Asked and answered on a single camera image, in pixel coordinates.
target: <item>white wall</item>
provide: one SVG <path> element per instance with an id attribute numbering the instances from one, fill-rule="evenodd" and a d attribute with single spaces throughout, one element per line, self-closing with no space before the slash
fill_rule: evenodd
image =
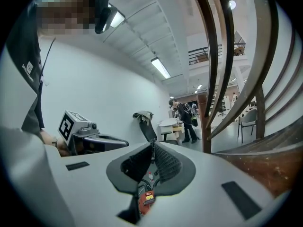
<path id="1" fill-rule="evenodd" d="M 278 16 L 279 16 L 279 34 L 275 56 L 273 58 L 273 62 L 271 68 L 267 74 L 266 79 L 263 82 L 263 92 L 264 95 L 269 92 L 272 85 L 276 81 L 278 75 L 280 74 L 282 67 L 286 61 L 286 57 L 290 47 L 291 41 L 291 22 L 285 12 L 278 6 Z M 302 52 L 302 41 L 299 35 L 295 34 L 295 42 L 294 42 L 294 50 L 289 61 L 288 67 L 284 73 L 284 76 L 280 80 L 279 84 L 275 88 L 274 92 L 265 102 L 265 108 L 267 108 L 276 97 L 282 92 L 287 83 L 289 82 L 300 58 Z M 287 94 L 278 101 L 275 106 L 266 113 L 266 119 L 276 113 L 281 107 L 283 107 L 294 95 L 297 89 L 303 82 L 303 68 L 301 67 L 296 80 L 294 80 L 292 86 L 288 90 Z M 277 118 L 271 120 L 266 124 L 265 127 L 265 136 L 272 134 L 284 127 L 290 125 L 295 120 L 303 115 L 303 95 L 301 94 L 296 100 L 286 108 Z"/>
<path id="2" fill-rule="evenodd" d="M 50 43 L 40 42 L 42 62 Z M 64 110 L 80 113 L 96 122 L 101 133 L 131 144 L 146 142 L 133 113 L 153 112 L 156 132 L 157 123 L 169 117 L 165 87 L 126 55 L 90 35 L 58 38 L 44 76 L 50 84 L 43 87 L 42 114 L 45 130 L 52 135 L 59 135 Z"/>

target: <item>black jacket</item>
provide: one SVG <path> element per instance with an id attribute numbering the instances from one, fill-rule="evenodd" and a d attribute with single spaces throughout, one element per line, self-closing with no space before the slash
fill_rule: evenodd
<path id="1" fill-rule="evenodd" d="M 178 103 L 177 110 L 181 115 L 181 120 L 186 124 L 191 124 L 191 111 L 188 105 Z"/>

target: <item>floor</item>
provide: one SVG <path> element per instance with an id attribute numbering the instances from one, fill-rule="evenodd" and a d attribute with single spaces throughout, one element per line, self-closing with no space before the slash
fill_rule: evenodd
<path id="1" fill-rule="evenodd" d="M 219 123 L 222 121 L 222 119 L 225 116 L 216 116 L 211 127 L 216 127 L 219 125 Z M 198 119 L 198 127 L 193 127 L 196 131 L 197 136 L 202 139 L 202 131 L 200 126 L 200 119 Z M 254 127 L 252 135 L 251 133 L 251 127 L 243 128 L 243 144 L 241 143 L 241 128 L 239 133 L 239 138 L 237 138 L 238 135 L 238 122 L 231 123 L 225 130 L 223 130 L 221 133 L 219 133 L 217 136 L 212 138 L 212 152 L 232 149 L 235 147 L 239 147 L 248 143 L 251 143 L 253 140 L 256 139 L 256 127 Z M 195 144 L 192 144 L 191 142 L 187 142 L 182 144 L 182 140 L 184 139 L 184 134 L 181 133 L 180 137 L 178 138 L 179 145 L 182 145 L 186 148 L 190 148 L 197 151 L 202 151 L 202 140 L 198 140 Z"/>

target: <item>person in black clothing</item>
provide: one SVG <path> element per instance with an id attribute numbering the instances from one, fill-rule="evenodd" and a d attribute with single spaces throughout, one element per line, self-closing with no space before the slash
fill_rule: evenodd
<path id="1" fill-rule="evenodd" d="M 190 111 L 189 105 L 177 102 L 176 99 L 169 100 L 169 105 L 178 110 L 179 114 L 181 115 L 181 120 L 184 123 L 185 138 L 182 141 L 182 143 L 189 142 L 189 140 L 190 140 L 188 130 L 189 130 L 189 133 L 190 133 L 190 136 L 192 139 L 191 143 L 196 143 L 197 135 L 191 125 L 192 113 Z"/>
<path id="2" fill-rule="evenodd" d="M 34 0 L 21 13 L 7 40 L 6 48 L 23 79 L 36 93 L 22 130 L 35 134 L 44 144 L 54 145 L 61 156 L 69 152 L 63 139 L 56 139 L 43 130 L 41 112 L 41 77 L 43 67 L 38 39 L 42 36 L 85 33 L 94 25 L 96 34 L 109 28 L 115 7 L 109 0 Z"/>

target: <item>gray floor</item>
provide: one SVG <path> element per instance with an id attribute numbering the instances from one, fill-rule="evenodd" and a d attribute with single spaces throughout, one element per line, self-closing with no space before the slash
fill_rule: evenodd
<path id="1" fill-rule="evenodd" d="M 202 139 L 202 132 L 200 128 L 196 129 L 197 136 Z M 254 126 L 254 130 L 252 135 L 251 127 L 243 128 L 243 144 L 241 143 L 241 128 L 238 135 L 238 122 L 231 123 L 225 130 L 219 133 L 217 136 L 212 138 L 212 152 L 217 152 L 221 150 L 232 149 L 235 147 L 239 147 L 241 145 L 245 145 L 251 143 L 256 139 L 256 126 Z M 195 144 L 191 144 L 191 142 L 187 142 L 182 144 L 181 141 L 184 139 L 184 134 L 180 134 L 179 145 L 183 145 L 186 148 L 202 151 L 202 140 L 198 140 Z"/>

